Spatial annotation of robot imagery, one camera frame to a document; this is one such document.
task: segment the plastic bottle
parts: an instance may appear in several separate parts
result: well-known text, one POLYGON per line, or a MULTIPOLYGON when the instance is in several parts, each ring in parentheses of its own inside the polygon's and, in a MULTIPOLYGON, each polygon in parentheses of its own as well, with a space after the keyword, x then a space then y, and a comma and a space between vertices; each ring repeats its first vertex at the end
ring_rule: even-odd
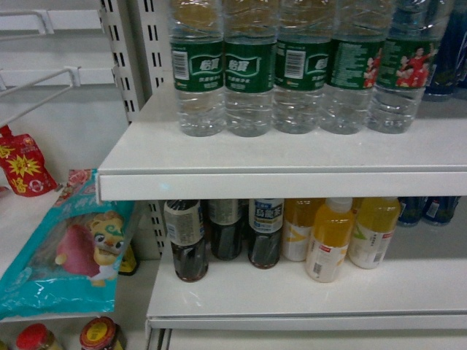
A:
POLYGON ((404 228, 412 228, 420 222, 423 215, 427 197, 399 197, 401 213, 397 219, 397 225, 404 228))
POLYGON ((454 217, 460 197, 428 197, 423 208, 422 220, 433 226, 445 226, 454 217))
POLYGON ((224 0, 227 129, 252 137, 271 128, 279 0, 224 0))
POLYGON ((426 101, 446 101, 454 93, 467 53, 467 1, 455 0, 428 78, 426 101))
POLYGON ((349 135, 363 128, 393 8, 393 0, 337 1, 322 129, 349 135))
POLYGON ((273 126, 308 133, 319 120, 335 1, 281 0, 273 126))
POLYGON ((279 261, 283 209, 283 199, 250 199, 248 258, 257 268, 272 268, 279 261))
POLYGON ((167 0, 180 127, 211 136, 225 127, 220 0, 167 0))
POLYGON ((306 272, 318 282, 332 282, 339 275, 354 223, 351 198, 327 198, 314 220, 306 254, 306 272))
POLYGON ((453 3, 454 0, 396 2, 368 107, 368 128, 382 133, 404 133, 410 127, 453 3))
POLYGON ((288 198, 285 200, 282 255, 289 260, 305 260, 309 237, 313 232, 314 217, 318 208, 323 204, 322 198, 288 198))
POLYGON ((238 199, 209 200, 211 252, 221 260, 232 260, 242 251, 242 208, 238 199))
POLYGON ((200 201, 172 200, 164 204, 167 236, 177 276, 185 282, 202 279, 208 269, 200 201))
POLYGON ((394 234, 401 212, 397 197, 365 198, 349 246, 350 260, 361 268, 376 268, 394 234))

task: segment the water bottle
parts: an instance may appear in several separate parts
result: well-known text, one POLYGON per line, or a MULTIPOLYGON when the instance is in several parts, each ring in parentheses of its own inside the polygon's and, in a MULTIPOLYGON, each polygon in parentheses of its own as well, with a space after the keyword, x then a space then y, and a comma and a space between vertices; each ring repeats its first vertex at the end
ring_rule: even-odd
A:
POLYGON ((368 128, 404 133, 410 127, 453 3, 454 0, 397 0, 368 107, 368 128))
POLYGON ((227 129, 252 137, 271 128, 279 0, 224 0, 227 129))
POLYGON ((190 136, 211 136, 225 127, 222 4, 168 1, 180 127, 190 136))
POLYGON ((317 124, 335 8, 334 0, 281 0, 272 120, 279 131, 308 133, 317 124))
POLYGON ((363 128, 393 8, 393 0, 337 0, 322 129, 350 135, 363 128))
POLYGON ((454 93, 467 53, 467 1, 455 0, 428 78, 426 101, 446 101, 454 93))

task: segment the red packet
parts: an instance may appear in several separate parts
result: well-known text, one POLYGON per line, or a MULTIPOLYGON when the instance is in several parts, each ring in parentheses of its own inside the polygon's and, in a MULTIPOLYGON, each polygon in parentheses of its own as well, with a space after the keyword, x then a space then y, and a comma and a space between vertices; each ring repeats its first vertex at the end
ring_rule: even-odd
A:
POLYGON ((8 126, 0 128, 0 134, 0 166, 13 192, 35 197, 57 188, 32 137, 28 134, 13 136, 8 126))

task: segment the display rack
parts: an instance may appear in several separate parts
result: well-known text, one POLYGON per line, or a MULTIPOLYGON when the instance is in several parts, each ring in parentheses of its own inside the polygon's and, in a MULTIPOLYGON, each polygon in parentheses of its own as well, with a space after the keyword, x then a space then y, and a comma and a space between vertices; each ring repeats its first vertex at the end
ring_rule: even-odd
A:
POLYGON ((159 89, 101 164, 101 199, 467 194, 467 101, 423 102, 401 135, 195 138, 179 130, 174 95, 159 89))

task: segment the bottle cap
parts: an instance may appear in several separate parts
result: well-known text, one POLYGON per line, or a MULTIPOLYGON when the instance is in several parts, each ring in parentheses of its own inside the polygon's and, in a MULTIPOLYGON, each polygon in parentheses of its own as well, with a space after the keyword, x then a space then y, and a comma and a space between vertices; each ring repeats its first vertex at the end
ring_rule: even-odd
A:
POLYGON ((84 350, 103 349, 108 346, 117 332, 117 326, 109 317, 98 317, 84 326, 80 343, 84 350))
POLYGON ((352 197, 326 198, 326 205, 336 213, 347 213, 352 208, 352 197))
POLYGON ((36 350, 47 342, 48 333, 42 323, 32 324, 16 338, 16 346, 20 350, 36 350))

